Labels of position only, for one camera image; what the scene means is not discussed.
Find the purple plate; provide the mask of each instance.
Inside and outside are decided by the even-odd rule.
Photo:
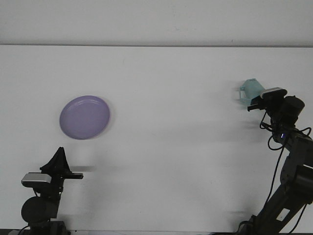
[[[69,137],[86,140],[99,135],[107,126],[110,110],[99,97],[85,95],[68,103],[60,114],[60,127]]]

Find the wall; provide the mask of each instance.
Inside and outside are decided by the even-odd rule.
[[[2,0],[0,43],[313,45],[311,0]]]

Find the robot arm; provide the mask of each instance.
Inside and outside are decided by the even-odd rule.
[[[266,202],[252,226],[244,225],[241,235],[277,235],[297,212],[313,201],[313,140],[295,127],[304,103],[287,91],[274,88],[263,91],[251,101],[248,111],[265,109],[271,124],[261,123],[272,132],[274,141],[290,153],[280,175],[281,185]]]

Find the black cable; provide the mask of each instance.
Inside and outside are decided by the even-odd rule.
[[[262,123],[263,123],[263,121],[264,121],[264,118],[265,118],[265,116],[266,116],[266,111],[265,111],[265,113],[264,113],[264,116],[263,116],[263,118],[262,118],[262,120],[261,120],[261,122],[260,122],[260,129],[265,129],[265,127],[263,127],[262,126]]]
[[[24,228],[22,228],[20,231],[19,231],[19,233],[18,233],[18,235],[21,235],[21,232],[22,231],[24,231],[26,228],[28,228],[29,227],[29,225],[27,225],[27,226],[25,226]]]
[[[265,205],[268,203],[268,200],[272,194],[272,191],[273,191],[273,186],[274,186],[274,182],[275,182],[275,178],[276,178],[276,173],[277,173],[277,169],[278,169],[278,165],[279,165],[279,162],[280,162],[280,159],[283,155],[283,152],[284,152],[284,149],[285,149],[285,145],[282,146],[282,151],[280,151],[280,154],[279,154],[279,157],[278,157],[278,160],[277,160],[277,163],[276,163],[276,167],[275,167],[275,170],[274,170],[274,175],[273,175],[273,179],[272,179],[272,183],[271,183],[271,186],[270,186],[270,191],[269,191],[269,194],[268,194],[268,198],[266,199],[266,202],[265,202]]]
[[[290,231],[289,233],[287,233],[286,235],[292,234],[292,232],[293,232],[293,231],[295,230],[295,228],[298,226],[298,224],[299,224],[299,222],[300,222],[300,220],[301,220],[301,217],[302,217],[302,215],[303,215],[303,212],[304,212],[305,208],[307,207],[307,205],[308,205],[308,204],[305,204],[305,205],[304,205],[304,207],[303,207],[303,209],[302,209],[302,211],[301,211],[301,213],[300,213],[300,215],[299,215],[299,218],[298,218],[298,220],[297,220],[297,222],[296,222],[294,228],[291,229],[291,231]]]
[[[280,146],[279,148],[272,148],[271,146],[270,146],[270,140],[273,138],[273,135],[271,135],[271,137],[269,138],[269,140],[268,140],[268,148],[270,149],[270,150],[273,150],[273,151],[276,151],[276,150],[281,150],[282,148],[284,148],[284,145],[282,145],[282,146]]]
[[[312,128],[310,128],[310,127],[304,128],[303,130],[300,130],[300,132],[304,132],[306,130],[309,130],[309,132],[306,134],[306,136],[309,136],[311,134],[311,131],[312,131]]]
[[[36,197],[38,197],[38,194],[37,194],[37,192],[35,191],[35,189],[34,189],[34,188],[33,188],[33,190],[34,190],[34,193],[35,193]]]

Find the white wall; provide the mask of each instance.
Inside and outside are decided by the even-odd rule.
[[[65,182],[58,218],[71,229],[236,230],[262,208],[278,157],[237,88],[253,77],[286,88],[306,103],[298,127],[311,126],[312,60],[313,48],[0,46],[0,228],[24,225],[33,191],[21,178],[63,146],[85,174]],[[77,141],[59,115],[85,94],[112,119]],[[310,205],[297,232],[312,232],[312,216]]]
[[[313,45],[312,0],[1,0],[0,43]]]

